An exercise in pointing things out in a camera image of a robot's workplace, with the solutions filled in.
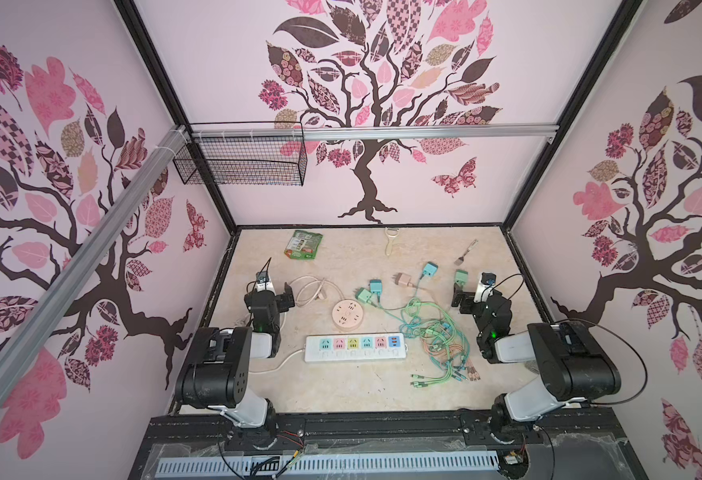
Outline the light green charger plug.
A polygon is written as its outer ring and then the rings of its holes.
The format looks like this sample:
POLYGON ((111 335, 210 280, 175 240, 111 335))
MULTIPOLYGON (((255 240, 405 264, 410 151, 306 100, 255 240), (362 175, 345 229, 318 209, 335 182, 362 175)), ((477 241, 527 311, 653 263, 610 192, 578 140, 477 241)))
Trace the light green charger plug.
POLYGON ((366 288, 360 288, 356 292, 355 298, 362 304, 371 304, 373 302, 373 293, 366 288))

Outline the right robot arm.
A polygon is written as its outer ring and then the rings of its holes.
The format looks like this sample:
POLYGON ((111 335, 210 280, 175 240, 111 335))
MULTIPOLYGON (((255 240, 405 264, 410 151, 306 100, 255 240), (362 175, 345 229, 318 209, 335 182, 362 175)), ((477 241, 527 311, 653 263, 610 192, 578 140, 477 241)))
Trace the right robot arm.
POLYGON ((491 364, 533 362, 537 377, 518 390, 496 397, 489 430, 501 439, 514 423, 529 423, 571 403, 617 393, 617 367, 581 321, 557 325, 530 323, 511 332, 511 301, 489 285, 467 292, 456 283, 451 306, 474 319, 477 346, 491 364))

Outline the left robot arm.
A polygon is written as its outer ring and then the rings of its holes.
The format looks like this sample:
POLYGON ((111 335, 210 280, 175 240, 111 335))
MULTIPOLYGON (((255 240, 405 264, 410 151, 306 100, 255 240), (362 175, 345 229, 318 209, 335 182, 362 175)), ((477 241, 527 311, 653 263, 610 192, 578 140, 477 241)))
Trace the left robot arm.
POLYGON ((214 410, 241 429, 276 434, 275 409, 270 400, 248 387, 250 361, 273 358, 281 344, 281 315, 295 306, 292 288, 280 294, 257 287, 244 296, 252 322, 197 331, 175 384, 179 406, 214 410))

